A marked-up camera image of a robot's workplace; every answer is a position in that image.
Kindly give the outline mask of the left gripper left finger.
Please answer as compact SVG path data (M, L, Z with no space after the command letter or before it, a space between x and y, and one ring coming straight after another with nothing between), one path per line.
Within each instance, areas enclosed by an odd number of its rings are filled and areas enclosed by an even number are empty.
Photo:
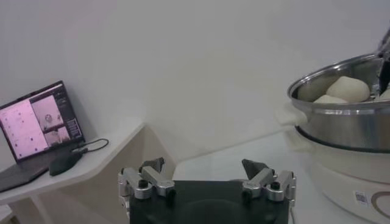
M138 169L122 168L118 173L118 192L122 201L129 201L131 197L138 200L147 200L155 192L167 201L176 196L175 182L165 178L161 172L165 159L144 161Z

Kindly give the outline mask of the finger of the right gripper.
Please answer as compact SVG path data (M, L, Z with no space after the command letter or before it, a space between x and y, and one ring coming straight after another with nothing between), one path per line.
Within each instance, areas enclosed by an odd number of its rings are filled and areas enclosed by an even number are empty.
M389 29L380 41L377 49L377 57L382 60L379 73L379 93L383 94L389 85Z

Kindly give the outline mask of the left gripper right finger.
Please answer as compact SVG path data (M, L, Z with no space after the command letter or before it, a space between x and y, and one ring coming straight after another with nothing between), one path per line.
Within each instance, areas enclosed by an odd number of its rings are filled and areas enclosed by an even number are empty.
M243 202L250 203L262 195L273 202L283 200L288 200L290 203L296 202L296 176L294 172L283 170L276 173L265 163L249 159L243 159L241 164L248 177L248 180L242 182Z

